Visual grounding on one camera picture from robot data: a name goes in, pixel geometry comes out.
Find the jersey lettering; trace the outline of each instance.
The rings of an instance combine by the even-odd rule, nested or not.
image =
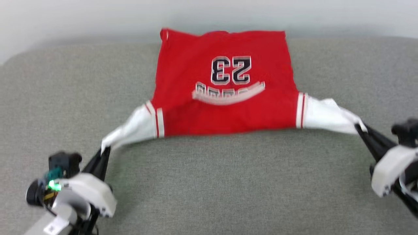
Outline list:
[[[234,56],[232,58],[232,65],[235,68],[232,71],[232,80],[235,84],[248,84],[250,82],[250,75],[244,74],[251,69],[250,56]]]
[[[212,96],[212,97],[218,97],[219,96],[219,89],[208,87],[208,95]]]
[[[218,56],[212,60],[211,81],[215,85],[229,83],[229,74],[225,74],[225,68],[229,68],[230,60],[226,56]]]
[[[231,61],[226,56],[217,56],[212,60],[211,82],[215,85],[227,85],[230,75],[225,73],[225,68],[229,68]],[[232,58],[232,80],[234,84],[250,83],[250,75],[245,74],[251,69],[250,56],[234,56]]]

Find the green led light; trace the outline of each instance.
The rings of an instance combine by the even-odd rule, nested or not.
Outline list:
[[[53,180],[51,180],[48,184],[49,188],[54,190],[54,191],[61,191],[61,185],[60,184],[56,184],[54,183]]]

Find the sticker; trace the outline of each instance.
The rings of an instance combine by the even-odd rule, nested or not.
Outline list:
[[[56,216],[55,219],[43,229],[43,232],[48,235],[57,235],[69,224],[70,222],[68,220]]]

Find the gray fabric surface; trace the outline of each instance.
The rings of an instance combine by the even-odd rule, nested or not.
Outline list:
[[[418,115],[418,40],[291,39],[300,91],[338,104],[390,135]],[[69,46],[0,67],[0,234],[23,234],[45,211],[25,191],[58,150],[86,163],[100,140],[153,95],[159,45]],[[101,235],[416,235],[394,195],[372,191],[372,156],[358,136],[280,130],[177,137],[111,155],[119,201]]]

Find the white wall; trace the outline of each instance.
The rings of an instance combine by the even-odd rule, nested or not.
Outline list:
[[[418,38],[418,0],[0,0],[0,64],[47,46],[158,42],[161,27]]]

